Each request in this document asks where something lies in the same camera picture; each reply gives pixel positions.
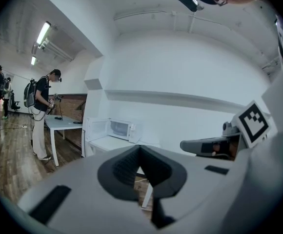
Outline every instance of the backpack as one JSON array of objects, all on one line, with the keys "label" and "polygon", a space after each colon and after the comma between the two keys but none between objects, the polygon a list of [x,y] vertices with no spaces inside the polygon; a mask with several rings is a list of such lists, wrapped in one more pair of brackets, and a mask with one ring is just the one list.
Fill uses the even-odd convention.
[{"label": "backpack", "polygon": [[0,92],[2,95],[5,95],[7,93],[9,83],[8,83],[8,80],[5,79],[4,74],[1,73],[1,75],[3,76],[3,82],[0,84]]},{"label": "backpack", "polygon": [[25,87],[23,94],[23,102],[25,107],[31,107],[35,105],[36,85],[43,78],[45,78],[45,76],[41,77],[38,81],[31,79],[30,83]]}]

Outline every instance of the shelf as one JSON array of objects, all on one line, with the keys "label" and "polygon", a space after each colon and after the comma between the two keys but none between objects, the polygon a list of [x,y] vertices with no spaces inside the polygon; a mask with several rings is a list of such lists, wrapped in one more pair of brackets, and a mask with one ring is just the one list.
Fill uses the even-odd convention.
[{"label": "shelf", "polygon": [[245,107],[225,100],[177,93],[136,90],[105,90],[105,92],[109,100],[199,108],[232,114],[238,113]]}]

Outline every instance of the chair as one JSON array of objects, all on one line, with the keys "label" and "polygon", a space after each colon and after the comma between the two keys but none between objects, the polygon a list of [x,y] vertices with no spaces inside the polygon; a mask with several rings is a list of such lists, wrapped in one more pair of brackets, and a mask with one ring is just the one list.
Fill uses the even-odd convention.
[{"label": "chair", "polygon": [[10,96],[10,108],[13,111],[14,114],[18,114],[18,116],[20,116],[19,112],[17,112],[18,109],[20,109],[20,107],[18,106],[20,101],[15,101],[15,94],[14,93],[11,93],[11,96]]}]

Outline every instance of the fluorescent light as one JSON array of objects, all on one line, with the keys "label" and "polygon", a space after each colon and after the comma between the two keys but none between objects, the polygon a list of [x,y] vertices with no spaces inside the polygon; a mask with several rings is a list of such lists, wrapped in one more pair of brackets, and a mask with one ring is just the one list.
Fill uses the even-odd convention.
[{"label": "fluorescent light", "polygon": [[50,27],[50,23],[49,22],[44,23],[44,26],[43,26],[42,30],[40,31],[39,37],[38,37],[38,39],[36,41],[38,44],[42,43],[42,40],[43,40],[47,30],[49,29],[49,27]]},{"label": "fluorescent light", "polygon": [[34,65],[34,63],[35,63],[35,60],[36,60],[36,58],[35,58],[35,57],[32,57],[32,60],[31,60],[31,65]]}]

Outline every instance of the white microwave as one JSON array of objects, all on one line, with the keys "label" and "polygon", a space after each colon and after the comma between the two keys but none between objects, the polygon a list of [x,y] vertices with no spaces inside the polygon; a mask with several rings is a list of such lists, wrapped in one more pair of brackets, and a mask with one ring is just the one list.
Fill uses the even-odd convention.
[{"label": "white microwave", "polygon": [[132,122],[112,118],[86,119],[86,141],[92,141],[107,135],[137,143],[142,137],[142,125],[136,123],[136,121]]}]

